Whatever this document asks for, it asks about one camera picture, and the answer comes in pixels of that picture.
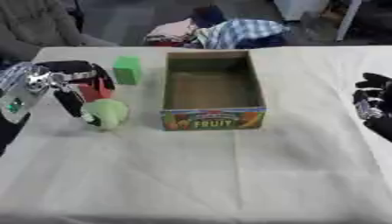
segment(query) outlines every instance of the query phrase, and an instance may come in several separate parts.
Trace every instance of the person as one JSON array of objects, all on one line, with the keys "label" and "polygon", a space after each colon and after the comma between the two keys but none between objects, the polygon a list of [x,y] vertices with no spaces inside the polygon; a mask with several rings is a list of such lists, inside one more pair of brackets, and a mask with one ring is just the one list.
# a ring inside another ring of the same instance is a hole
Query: person
[{"label": "person", "polygon": [[58,0],[0,0],[0,57],[32,60],[46,46],[115,46],[78,31]]}]

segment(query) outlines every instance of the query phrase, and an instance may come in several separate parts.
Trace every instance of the box label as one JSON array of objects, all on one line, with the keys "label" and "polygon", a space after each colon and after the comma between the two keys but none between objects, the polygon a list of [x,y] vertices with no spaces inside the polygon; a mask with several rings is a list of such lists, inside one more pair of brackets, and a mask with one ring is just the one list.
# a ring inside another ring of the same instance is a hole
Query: box label
[{"label": "box label", "polygon": [[261,125],[263,109],[164,111],[166,130],[254,129]]}]

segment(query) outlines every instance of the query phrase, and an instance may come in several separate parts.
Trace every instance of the pile of clothes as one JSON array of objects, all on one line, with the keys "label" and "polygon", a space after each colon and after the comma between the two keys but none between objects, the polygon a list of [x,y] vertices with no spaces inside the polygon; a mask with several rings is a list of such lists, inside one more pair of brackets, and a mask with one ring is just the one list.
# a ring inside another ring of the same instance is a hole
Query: pile of clothes
[{"label": "pile of clothes", "polygon": [[267,20],[226,20],[216,6],[193,10],[184,21],[155,28],[144,39],[147,46],[196,49],[254,49],[284,46],[283,34],[290,29]]}]

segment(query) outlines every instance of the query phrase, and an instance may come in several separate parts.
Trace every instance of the cardboard box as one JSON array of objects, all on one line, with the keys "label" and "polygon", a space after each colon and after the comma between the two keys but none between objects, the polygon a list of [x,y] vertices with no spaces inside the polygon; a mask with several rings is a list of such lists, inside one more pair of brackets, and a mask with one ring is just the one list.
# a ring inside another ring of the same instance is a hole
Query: cardboard box
[{"label": "cardboard box", "polygon": [[113,72],[118,84],[137,85],[142,77],[139,58],[118,57],[113,65]]},{"label": "cardboard box", "polygon": [[256,129],[265,111],[248,52],[168,54],[165,130]]}]

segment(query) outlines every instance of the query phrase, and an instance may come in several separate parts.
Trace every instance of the robotic arm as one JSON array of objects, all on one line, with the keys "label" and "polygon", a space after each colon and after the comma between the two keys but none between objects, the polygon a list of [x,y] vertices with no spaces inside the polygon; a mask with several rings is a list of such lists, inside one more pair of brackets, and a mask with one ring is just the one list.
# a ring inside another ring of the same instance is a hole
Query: robotic arm
[{"label": "robotic arm", "polygon": [[54,96],[73,117],[100,126],[101,120],[82,108],[83,98],[72,84],[86,83],[99,90],[115,89],[113,81],[100,66],[86,61],[55,61],[32,64],[22,62],[0,73],[0,156],[30,118],[30,110],[50,88]]}]

